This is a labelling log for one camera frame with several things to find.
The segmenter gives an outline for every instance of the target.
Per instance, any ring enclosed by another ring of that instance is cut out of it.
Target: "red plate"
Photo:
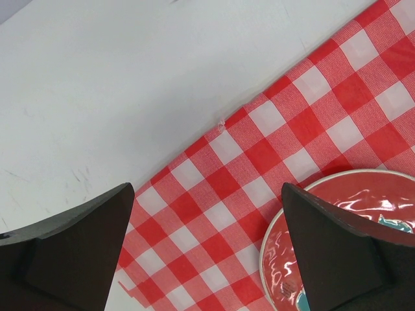
[[[415,179],[387,170],[350,170],[306,188],[319,198],[362,217],[413,233]],[[271,221],[260,254],[265,293],[277,311],[309,311],[283,211]]]

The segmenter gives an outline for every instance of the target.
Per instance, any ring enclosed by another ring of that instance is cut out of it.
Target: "checkered cloth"
[[[415,175],[415,0],[382,0],[136,193],[116,276],[154,310],[272,310],[259,249],[285,181]]]

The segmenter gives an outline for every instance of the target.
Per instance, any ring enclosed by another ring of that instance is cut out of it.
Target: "red and white checkered tablecloth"
[[[415,0],[380,0],[136,193],[116,272],[154,310],[272,310],[259,249],[283,182],[415,176]]]

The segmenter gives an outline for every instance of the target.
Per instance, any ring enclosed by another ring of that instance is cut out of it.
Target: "gray floor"
[[[0,0],[0,25],[32,0]]]

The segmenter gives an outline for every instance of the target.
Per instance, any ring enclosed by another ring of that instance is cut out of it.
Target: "white table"
[[[372,2],[33,0],[0,25],[0,232],[142,185]]]

